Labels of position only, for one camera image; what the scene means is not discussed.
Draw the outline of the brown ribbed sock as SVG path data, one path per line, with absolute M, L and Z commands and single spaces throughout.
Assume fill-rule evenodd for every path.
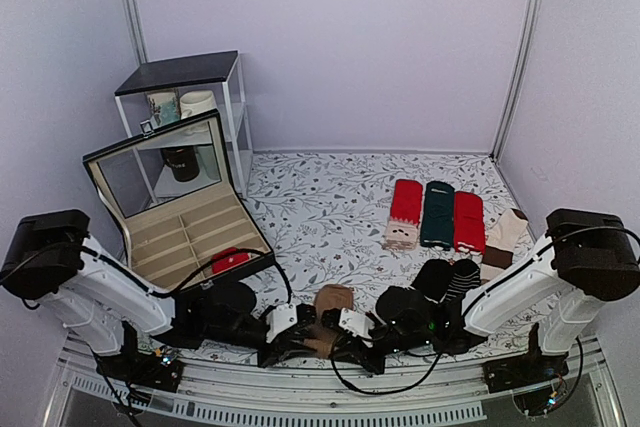
M 309 327 L 310 335 L 304 340 L 304 345 L 311 348 L 317 358 L 328 359 L 338 333 L 322 325 L 322 315 L 333 309 L 352 309 L 354 307 L 353 291 L 349 287 L 338 284 L 324 285 L 315 296 L 314 307 L 316 321 Z

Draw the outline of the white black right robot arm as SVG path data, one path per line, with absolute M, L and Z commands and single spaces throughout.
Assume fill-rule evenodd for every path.
M 410 286 L 390 286 L 371 315 L 348 309 L 323 315 L 337 331 L 328 355 L 380 374 L 387 355 L 430 346 L 459 355 L 485 342 L 508 320 L 555 294 L 555 310 L 531 332 L 517 374 L 537 383 L 563 361 L 574 339 L 607 302 L 639 287 L 638 236 L 615 215 L 557 209 L 529 253 L 489 282 L 445 300 L 443 275 L 428 261 Z

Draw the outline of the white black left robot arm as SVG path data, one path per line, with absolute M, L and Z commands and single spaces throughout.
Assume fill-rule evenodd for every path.
M 88 226 L 76 209 L 21 219 L 1 285 L 30 308 L 50 309 L 126 380 L 149 370 L 146 355 L 129 344 L 138 332 L 179 349 L 206 340 L 254 349 L 261 367 L 317 354 L 314 306 L 287 302 L 255 317 L 256 295 L 243 282 L 157 287 L 106 252 Z

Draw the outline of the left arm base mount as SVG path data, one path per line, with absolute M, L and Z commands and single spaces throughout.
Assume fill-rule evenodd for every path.
M 124 382 L 127 386 L 141 386 L 176 393 L 182 379 L 184 364 L 177 355 L 161 349 L 160 353 L 143 353 L 125 348 L 112 356 L 93 354 L 97 372 Z

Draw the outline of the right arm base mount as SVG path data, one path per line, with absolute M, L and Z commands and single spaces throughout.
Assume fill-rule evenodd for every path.
M 485 362 L 483 378 L 490 393 L 518 389 L 568 374 L 568 355 L 522 354 Z

